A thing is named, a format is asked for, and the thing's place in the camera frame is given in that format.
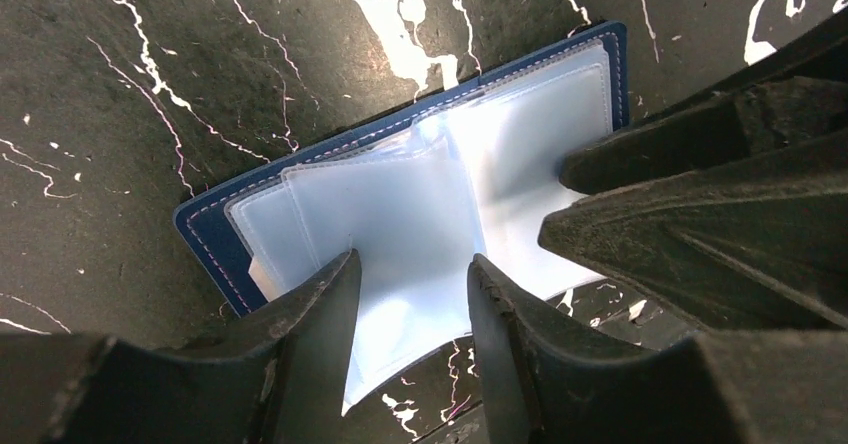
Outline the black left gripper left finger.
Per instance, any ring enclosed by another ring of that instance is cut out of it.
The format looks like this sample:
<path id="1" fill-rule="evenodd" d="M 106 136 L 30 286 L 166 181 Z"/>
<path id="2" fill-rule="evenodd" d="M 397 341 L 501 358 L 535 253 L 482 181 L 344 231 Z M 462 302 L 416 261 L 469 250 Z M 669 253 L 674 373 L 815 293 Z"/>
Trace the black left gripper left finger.
<path id="1" fill-rule="evenodd" d="M 5 443 L 331 443 L 362 279 L 348 250 L 304 283 L 171 350 L 110 335 L 5 334 Z"/>

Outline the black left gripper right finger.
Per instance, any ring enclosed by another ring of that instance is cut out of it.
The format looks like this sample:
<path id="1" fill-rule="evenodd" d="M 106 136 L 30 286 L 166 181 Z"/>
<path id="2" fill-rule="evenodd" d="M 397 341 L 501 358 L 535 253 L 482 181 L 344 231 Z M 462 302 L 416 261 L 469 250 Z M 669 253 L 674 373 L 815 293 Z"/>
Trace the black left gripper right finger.
<path id="1" fill-rule="evenodd" d="M 843 332 L 707 332 L 653 351 L 561 313 L 479 254 L 467 293 L 494 443 L 847 439 Z"/>

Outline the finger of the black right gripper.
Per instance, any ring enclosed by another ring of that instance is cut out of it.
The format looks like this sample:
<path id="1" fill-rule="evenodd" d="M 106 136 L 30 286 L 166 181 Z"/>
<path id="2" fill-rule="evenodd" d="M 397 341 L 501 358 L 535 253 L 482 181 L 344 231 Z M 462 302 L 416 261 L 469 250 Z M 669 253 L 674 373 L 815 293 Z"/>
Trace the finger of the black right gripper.
<path id="1" fill-rule="evenodd" d="M 639 123 L 568 154 L 559 181 L 583 194 L 708 169 L 847 126 L 847 14 Z"/>
<path id="2" fill-rule="evenodd" d="M 847 153 L 789 149 L 671 176 L 601 179 L 539 244 L 701 327 L 847 325 Z"/>

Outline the blue card holder wallet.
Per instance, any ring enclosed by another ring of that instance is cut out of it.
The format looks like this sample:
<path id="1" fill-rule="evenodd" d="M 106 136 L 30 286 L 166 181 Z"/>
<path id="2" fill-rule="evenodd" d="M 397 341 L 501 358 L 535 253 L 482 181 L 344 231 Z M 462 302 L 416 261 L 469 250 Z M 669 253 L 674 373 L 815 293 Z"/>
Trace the blue card holder wallet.
<path id="1" fill-rule="evenodd" d="M 624 24 L 594 25 L 233 178 L 174 225 L 239 315 L 358 252 L 349 410 L 470 334 L 475 255 L 544 300 L 598 279 L 538 234 L 579 197 L 559 181 L 564 157 L 628 124 L 626 51 Z"/>

